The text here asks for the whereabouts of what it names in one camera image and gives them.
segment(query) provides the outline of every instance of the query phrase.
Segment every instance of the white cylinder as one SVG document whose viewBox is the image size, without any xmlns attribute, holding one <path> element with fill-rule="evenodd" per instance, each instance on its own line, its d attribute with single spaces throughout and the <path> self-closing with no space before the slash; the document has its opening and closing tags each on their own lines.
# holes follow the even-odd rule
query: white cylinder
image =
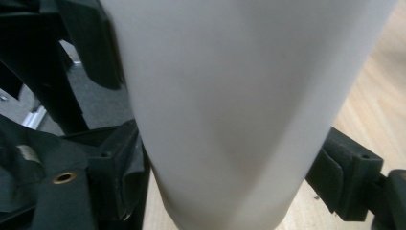
<svg viewBox="0 0 406 230">
<path fill-rule="evenodd" d="M 101 0 L 180 229 L 272 229 L 394 0 Z"/>
</svg>

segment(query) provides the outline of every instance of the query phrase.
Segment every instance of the wooden floor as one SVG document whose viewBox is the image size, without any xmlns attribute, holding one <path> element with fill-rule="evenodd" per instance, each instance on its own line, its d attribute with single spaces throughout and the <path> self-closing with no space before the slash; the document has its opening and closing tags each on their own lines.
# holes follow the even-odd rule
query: wooden floor
<svg viewBox="0 0 406 230">
<path fill-rule="evenodd" d="M 383 157 L 384 174 L 406 169 L 406 0 L 399 0 L 334 126 Z M 315 197 L 304 182 L 277 229 L 370 229 L 371 214 L 366 222 L 343 222 Z M 164 209 L 153 177 L 144 229 L 177 229 Z"/>
</svg>

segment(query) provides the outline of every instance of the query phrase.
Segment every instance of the light wood surface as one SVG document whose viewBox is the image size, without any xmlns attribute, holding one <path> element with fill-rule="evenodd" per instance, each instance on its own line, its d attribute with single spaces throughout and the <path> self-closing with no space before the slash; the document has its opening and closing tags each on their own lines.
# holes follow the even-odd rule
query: light wood surface
<svg viewBox="0 0 406 230">
<path fill-rule="evenodd" d="M 406 0 L 399 0 L 334 126 L 384 158 L 384 174 L 406 169 Z M 371 214 L 365 222 L 341 221 L 304 182 L 277 229 L 370 229 L 371 222 Z M 153 176 L 144 229 L 177 229 Z"/>
</svg>

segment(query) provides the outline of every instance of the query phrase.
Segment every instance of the white tube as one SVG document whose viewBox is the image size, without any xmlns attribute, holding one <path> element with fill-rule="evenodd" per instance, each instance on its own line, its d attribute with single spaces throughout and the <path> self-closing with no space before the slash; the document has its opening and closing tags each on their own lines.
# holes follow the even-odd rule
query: white tube
<svg viewBox="0 0 406 230">
<path fill-rule="evenodd" d="M 21 125 L 32 129 L 37 129 L 46 113 L 47 110 L 44 108 L 44 106 L 40 106 L 35 112 L 29 112 Z"/>
<path fill-rule="evenodd" d="M 285 215 L 395 0 L 101 0 L 180 229 Z"/>
</svg>

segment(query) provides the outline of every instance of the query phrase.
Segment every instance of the black plastic part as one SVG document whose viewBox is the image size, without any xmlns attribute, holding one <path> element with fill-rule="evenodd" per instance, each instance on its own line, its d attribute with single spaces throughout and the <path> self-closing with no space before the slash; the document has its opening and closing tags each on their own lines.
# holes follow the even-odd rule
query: black plastic part
<svg viewBox="0 0 406 230">
<path fill-rule="evenodd" d="M 379 179 L 382 165 L 382 158 L 332 128 L 306 180 L 330 212 L 345 221 L 364 221 L 364 194 Z"/>
<path fill-rule="evenodd" d="M 70 63 L 58 40 L 65 37 L 57 14 L 0 14 L 0 61 L 24 82 L 65 133 L 87 130 L 66 76 Z"/>
<path fill-rule="evenodd" d="M 115 130 L 99 147 L 99 155 L 88 160 L 91 179 L 101 191 L 98 219 L 127 218 L 137 204 L 148 176 L 135 121 Z"/>
<path fill-rule="evenodd" d="M 28 204 L 11 213 L 0 213 L 0 229 L 30 229 L 34 204 Z"/>
<path fill-rule="evenodd" d="M 381 175 L 378 181 L 368 185 L 364 196 L 365 205 L 375 215 L 372 229 L 395 229 L 394 217 L 385 195 L 386 183 L 387 178 Z"/>
<path fill-rule="evenodd" d="M 120 88 L 122 69 L 101 4 L 97 0 L 56 0 L 56 5 L 88 77 L 103 87 Z"/>
<path fill-rule="evenodd" d="M 389 173 L 385 193 L 396 229 L 406 229 L 406 170 Z"/>
<path fill-rule="evenodd" d="M 64 173 L 72 175 L 61 177 Z M 44 179 L 35 207 L 32 229 L 97 229 L 84 170 L 65 170 Z"/>
</svg>

